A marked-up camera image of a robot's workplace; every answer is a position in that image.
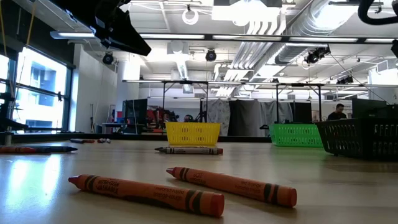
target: wooden table surface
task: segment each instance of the wooden table surface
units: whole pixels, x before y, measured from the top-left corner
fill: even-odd
[[[113,141],[52,155],[0,155],[0,223],[397,223],[398,164],[334,157],[322,149],[219,143],[223,156],[160,154],[167,142]],[[183,166],[297,189],[295,208],[224,193],[221,218],[142,205],[79,191],[68,177],[94,174],[217,190],[175,180]]]

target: black basket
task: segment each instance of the black basket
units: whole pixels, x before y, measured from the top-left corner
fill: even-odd
[[[398,160],[398,119],[341,119],[317,126],[325,151],[335,156]]]

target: green basket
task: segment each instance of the green basket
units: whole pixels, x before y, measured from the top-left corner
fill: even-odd
[[[269,131],[276,146],[323,147],[315,124],[272,124]]]

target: yellow basket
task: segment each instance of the yellow basket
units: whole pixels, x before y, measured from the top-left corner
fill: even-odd
[[[170,145],[215,146],[220,123],[166,122]]]

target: plastic basket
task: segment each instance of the plastic basket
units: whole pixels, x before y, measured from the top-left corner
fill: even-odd
[[[220,127],[220,123],[167,122],[167,140],[170,145],[214,146]]]
[[[335,156],[398,159],[398,119],[344,119],[317,126],[326,152]]]
[[[272,124],[269,131],[276,146],[323,147],[315,124]]]

